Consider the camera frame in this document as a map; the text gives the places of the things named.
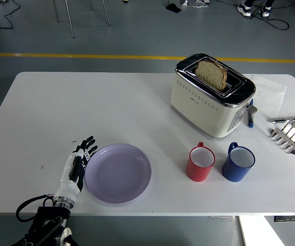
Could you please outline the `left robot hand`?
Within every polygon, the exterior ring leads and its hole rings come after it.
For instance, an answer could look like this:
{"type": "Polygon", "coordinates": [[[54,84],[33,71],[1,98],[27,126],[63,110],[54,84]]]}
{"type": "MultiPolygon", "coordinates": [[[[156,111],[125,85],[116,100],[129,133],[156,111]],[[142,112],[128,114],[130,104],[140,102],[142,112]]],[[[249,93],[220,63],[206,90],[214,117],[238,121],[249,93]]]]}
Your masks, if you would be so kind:
{"type": "Polygon", "coordinates": [[[98,146],[94,136],[83,140],[69,155],[61,175],[60,188],[54,196],[54,201],[67,200],[75,203],[76,196],[82,191],[86,166],[95,154],[98,146]]]}

